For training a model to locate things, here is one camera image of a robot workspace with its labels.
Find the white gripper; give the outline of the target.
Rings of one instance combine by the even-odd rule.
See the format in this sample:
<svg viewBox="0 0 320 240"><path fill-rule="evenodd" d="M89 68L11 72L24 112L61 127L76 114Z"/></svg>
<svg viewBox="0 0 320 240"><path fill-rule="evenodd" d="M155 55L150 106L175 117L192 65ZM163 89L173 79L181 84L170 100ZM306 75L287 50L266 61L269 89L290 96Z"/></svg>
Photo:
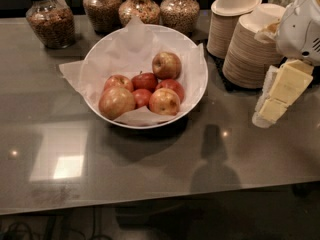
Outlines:
<svg viewBox="0 0 320 240"><path fill-rule="evenodd" d="M313 80L313 66L320 65L320 0L295 0L286 8L276 31L276 47L286 58L300 60L269 67L252 116L260 128L275 124Z"/></svg>

